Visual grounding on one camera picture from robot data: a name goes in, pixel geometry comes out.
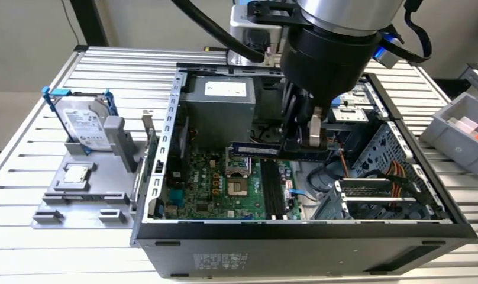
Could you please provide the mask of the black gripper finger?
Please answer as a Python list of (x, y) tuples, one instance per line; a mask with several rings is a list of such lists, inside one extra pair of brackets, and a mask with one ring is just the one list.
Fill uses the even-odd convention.
[(307, 91), (287, 81), (281, 99), (283, 133), (287, 140), (304, 141)]
[(304, 130), (304, 141), (287, 140), (284, 138), (284, 150), (288, 152), (321, 152), (328, 149), (327, 138), (323, 129), (323, 110), (320, 107), (311, 108), (312, 104), (307, 100), (307, 121)]

